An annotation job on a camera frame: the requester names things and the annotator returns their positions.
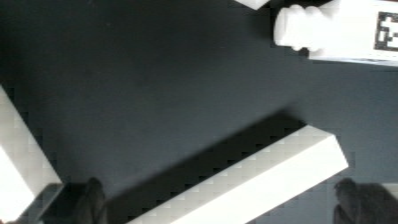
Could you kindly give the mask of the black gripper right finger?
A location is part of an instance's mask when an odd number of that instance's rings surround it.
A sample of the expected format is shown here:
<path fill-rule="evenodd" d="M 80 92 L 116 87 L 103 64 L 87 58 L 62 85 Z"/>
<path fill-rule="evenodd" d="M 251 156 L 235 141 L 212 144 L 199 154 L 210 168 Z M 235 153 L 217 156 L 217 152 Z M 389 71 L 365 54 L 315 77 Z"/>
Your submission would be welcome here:
<path fill-rule="evenodd" d="M 345 178 L 334 185 L 333 224 L 398 224 L 398 198 L 379 183 Z"/>

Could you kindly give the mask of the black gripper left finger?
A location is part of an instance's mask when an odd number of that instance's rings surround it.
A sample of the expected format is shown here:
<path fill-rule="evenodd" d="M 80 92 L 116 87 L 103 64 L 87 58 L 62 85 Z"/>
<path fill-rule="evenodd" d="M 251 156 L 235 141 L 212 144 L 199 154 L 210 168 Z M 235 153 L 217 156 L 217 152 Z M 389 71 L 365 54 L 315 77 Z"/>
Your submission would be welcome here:
<path fill-rule="evenodd" d="M 41 216 L 41 224 L 109 224 L 107 197 L 96 178 L 66 185 Z"/>

